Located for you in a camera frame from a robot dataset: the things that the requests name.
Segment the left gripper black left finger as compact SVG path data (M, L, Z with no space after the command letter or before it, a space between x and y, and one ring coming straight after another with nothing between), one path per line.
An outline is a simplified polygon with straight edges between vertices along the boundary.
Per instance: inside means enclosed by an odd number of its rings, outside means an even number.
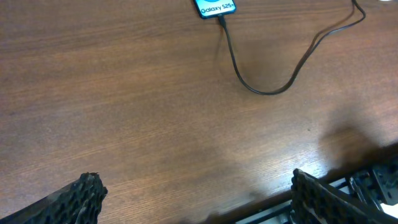
M97 224L107 193L99 174L83 173L74 182L2 218L1 224Z

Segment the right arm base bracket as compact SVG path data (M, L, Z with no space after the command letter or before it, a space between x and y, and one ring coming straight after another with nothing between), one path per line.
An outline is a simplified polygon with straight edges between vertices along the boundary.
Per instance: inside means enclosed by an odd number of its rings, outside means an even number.
M397 224L397 160L363 167L341 176L334 182L322 181L393 216ZM291 201L292 189L288 200L275 205L264 205L235 219L234 223L295 223L292 219Z

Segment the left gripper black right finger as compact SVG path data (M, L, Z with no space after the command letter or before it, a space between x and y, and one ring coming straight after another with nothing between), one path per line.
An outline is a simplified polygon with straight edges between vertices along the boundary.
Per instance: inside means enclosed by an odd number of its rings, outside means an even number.
M300 170L293 171L295 223L395 224L395 218Z

